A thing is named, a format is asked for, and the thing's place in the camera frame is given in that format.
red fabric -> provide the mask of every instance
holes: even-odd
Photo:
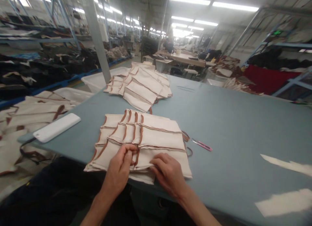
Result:
[[[257,93],[271,95],[280,89],[288,79],[296,78],[300,73],[280,72],[261,67],[249,65],[244,71],[244,76],[254,82],[256,85],[249,85],[249,88]]]

cable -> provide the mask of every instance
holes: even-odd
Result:
[[[29,153],[26,153],[25,151],[23,151],[23,149],[22,149],[23,146],[25,146],[25,145],[27,145],[27,144],[29,144],[29,143],[35,141],[35,140],[36,140],[36,138],[33,137],[33,138],[29,139],[28,141],[26,141],[26,142],[24,142],[23,144],[20,145],[19,151],[20,151],[21,155],[22,155],[23,157],[25,157],[25,158],[27,158],[27,159],[33,161],[36,165],[39,165],[39,164],[40,164],[41,162],[43,162],[43,161],[51,160],[51,159],[43,159],[43,160],[40,160],[40,161],[36,161],[36,160],[33,160],[33,159],[32,159],[32,158],[37,158],[34,154],[29,154]]]

person's right hand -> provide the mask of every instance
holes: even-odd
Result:
[[[155,173],[161,186],[173,198],[180,198],[188,188],[180,163],[167,153],[157,154],[150,163],[155,165],[150,167],[150,169]]]

hand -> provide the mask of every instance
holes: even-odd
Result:
[[[181,165],[167,153],[157,154],[151,161],[155,166],[150,167],[155,173],[161,186],[175,199],[179,199],[188,189]]]
[[[110,198],[115,200],[125,188],[130,166],[134,165],[132,155],[137,153],[135,145],[122,145],[117,154],[111,159],[104,183],[100,193],[108,194]]]

white paper scrap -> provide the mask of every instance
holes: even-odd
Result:
[[[309,175],[312,177],[312,165],[305,165],[305,164],[299,164],[299,163],[295,163],[293,161],[285,162],[285,161],[281,161],[279,159],[270,157],[270,156],[266,156],[264,154],[260,154],[262,156],[262,158],[264,158],[266,161],[268,161],[269,163],[278,165],[280,167],[289,169],[289,170],[293,170],[296,172],[301,172],[303,174]]]
[[[264,217],[300,212],[312,207],[312,191],[301,189],[280,195],[272,195],[269,200],[255,203]]]

